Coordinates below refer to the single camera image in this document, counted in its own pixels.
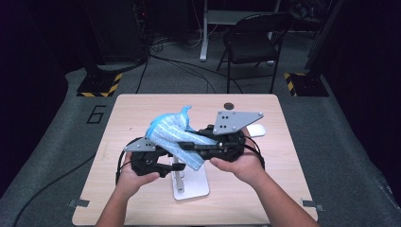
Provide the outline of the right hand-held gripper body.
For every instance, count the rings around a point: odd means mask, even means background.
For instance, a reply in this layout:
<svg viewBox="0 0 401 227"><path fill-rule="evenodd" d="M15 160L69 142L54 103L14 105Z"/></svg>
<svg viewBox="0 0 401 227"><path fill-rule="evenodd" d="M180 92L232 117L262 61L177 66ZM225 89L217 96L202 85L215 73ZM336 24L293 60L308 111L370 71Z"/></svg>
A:
<svg viewBox="0 0 401 227"><path fill-rule="evenodd" d="M212 129L214 135L229 135L247 129L250 137L261 137L264 135L264 127L256 124L256 121L263 118L261 112L235 112L218 111L215 125Z"/></svg>

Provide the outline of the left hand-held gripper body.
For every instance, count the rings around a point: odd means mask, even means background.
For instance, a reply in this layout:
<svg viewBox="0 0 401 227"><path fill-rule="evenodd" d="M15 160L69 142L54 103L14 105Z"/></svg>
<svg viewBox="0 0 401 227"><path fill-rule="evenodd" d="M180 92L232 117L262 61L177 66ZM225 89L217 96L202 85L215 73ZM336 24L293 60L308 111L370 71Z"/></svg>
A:
<svg viewBox="0 0 401 227"><path fill-rule="evenodd" d="M167 175L167 165L159 164L161 156L167 155L167 151L147 137L138 137L130 141L125 147L125 152L131 152L131 168L138 176L144 176L157 172L160 176Z"/></svg>

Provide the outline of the white desk lamp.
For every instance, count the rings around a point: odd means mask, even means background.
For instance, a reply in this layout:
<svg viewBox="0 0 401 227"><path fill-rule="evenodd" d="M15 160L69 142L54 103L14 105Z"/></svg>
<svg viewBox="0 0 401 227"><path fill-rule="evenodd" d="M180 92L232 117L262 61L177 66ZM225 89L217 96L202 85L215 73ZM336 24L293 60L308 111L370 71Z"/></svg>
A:
<svg viewBox="0 0 401 227"><path fill-rule="evenodd" d="M261 151L258 145L253 141L256 149L254 152L259 156L262 167L265 166ZM171 164L182 163L179 158L173 156L170 158ZM173 197L176 201L183 201L205 197L209 195L209 183L205 173L204 165L198 171L186 166L182 171L173 171L171 173Z"/></svg>

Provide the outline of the blue striped cloth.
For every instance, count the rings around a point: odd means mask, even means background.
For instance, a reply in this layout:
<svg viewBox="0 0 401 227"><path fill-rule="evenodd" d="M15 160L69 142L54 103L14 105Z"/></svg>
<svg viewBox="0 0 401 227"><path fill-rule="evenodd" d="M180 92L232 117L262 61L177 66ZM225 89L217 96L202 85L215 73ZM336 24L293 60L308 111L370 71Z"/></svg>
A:
<svg viewBox="0 0 401 227"><path fill-rule="evenodd" d="M165 113L154 118L146 131L146 137L155 145L176 156L187 166L198 171L204 160L196 151L182 149L179 142L214 145L217 141L195 133L189 125L188 111L190 109L190 106L184 106L179 113Z"/></svg>

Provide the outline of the person's left hand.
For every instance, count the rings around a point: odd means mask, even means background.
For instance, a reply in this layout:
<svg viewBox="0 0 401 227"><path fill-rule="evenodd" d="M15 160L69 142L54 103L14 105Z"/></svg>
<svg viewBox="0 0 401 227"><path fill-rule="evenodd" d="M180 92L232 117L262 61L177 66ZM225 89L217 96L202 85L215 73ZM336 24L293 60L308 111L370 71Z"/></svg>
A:
<svg viewBox="0 0 401 227"><path fill-rule="evenodd" d="M125 155L124 164L121 167L119 179L115 191L117 194L128 200L136 194L142 185L152 183L160 177L158 172L152 172L143 176L138 176L131 169L131 153Z"/></svg>

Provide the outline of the person's right hand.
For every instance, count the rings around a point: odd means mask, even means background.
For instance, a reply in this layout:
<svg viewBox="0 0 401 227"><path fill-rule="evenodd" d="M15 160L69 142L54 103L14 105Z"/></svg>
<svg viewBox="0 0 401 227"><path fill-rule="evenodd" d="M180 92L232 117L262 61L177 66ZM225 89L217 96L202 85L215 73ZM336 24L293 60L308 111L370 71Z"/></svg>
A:
<svg viewBox="0 0 401 227"><path fill-rule="evenodd" d="M219 170L233 173L240 181L250 186L257 186L269 178L258 156L248 148L244 148L244 153L234 162L212 158L210 163Z"/></svg>

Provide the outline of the black folding chair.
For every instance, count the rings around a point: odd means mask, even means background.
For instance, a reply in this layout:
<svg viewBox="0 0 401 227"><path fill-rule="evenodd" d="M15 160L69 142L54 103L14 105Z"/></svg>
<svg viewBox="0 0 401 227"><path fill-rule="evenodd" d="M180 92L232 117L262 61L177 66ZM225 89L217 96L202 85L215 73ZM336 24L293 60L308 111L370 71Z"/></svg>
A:
<svg viewBox="0 0 401 227"><path fill-rule="evenodd" d="M227 93L230 93L233 64L273 61L269 92L273 91L278 63L285 35L292 27L294 17L289 12L266 12L247 16L239 20L223 36L224 52L218 63L227 63Z"/></svg>

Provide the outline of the black stand with striped base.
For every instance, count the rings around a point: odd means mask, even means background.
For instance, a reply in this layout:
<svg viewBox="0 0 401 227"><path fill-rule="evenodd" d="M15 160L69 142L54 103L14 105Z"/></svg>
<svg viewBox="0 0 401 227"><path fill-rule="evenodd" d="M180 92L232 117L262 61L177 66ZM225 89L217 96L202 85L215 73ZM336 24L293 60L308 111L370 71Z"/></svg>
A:
<svg viewBox="0 0 401 227"><path fill-rule="evenodd" d="M104 70L98 67L88 38L89 31L92 29L92 20L88 14L87 0L78 1L83 9L88 28L83 28L82 23L75 20L76 51L86 72L86 76L78 87L77 93L79 96L112 96L124 70Z"/></svg>
<svg viewBox="0 0 401 227"><path fill-rule="evenodd" d="M336 22L345 0L337 0L316 41L312 45L305 65L307 72L285 73L285 80L292 96L328 96L321 75L334 50Z"/></svg>

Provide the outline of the black cabinet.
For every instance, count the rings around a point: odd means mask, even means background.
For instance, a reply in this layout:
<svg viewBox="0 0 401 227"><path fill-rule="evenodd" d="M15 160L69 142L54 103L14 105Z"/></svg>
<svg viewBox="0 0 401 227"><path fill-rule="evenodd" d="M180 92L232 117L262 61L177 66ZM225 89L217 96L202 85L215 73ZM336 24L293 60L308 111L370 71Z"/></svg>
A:
<svg viewBox="0 0 401 227"><path fill-rule="evenodd" d="M84 4L105 62L147 58L132 0L84 0Z"/></svg>

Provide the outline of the white metal desk frame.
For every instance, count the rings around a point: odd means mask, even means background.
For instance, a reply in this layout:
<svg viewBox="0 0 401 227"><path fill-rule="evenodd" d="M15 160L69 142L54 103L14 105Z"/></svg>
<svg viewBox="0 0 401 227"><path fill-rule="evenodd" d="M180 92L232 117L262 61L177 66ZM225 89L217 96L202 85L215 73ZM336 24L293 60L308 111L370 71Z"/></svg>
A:
<svg viewBox="0 0 401 227"><path fill-rule="evenodd" d="M200 61L207 60L208 44L209 44L209 29L210 25L214 26L232 26L240 19L255 14L255 11L238 11L225 9L209 9L208 0L203 0L203 29L201 30L201 49Z"/></svg>

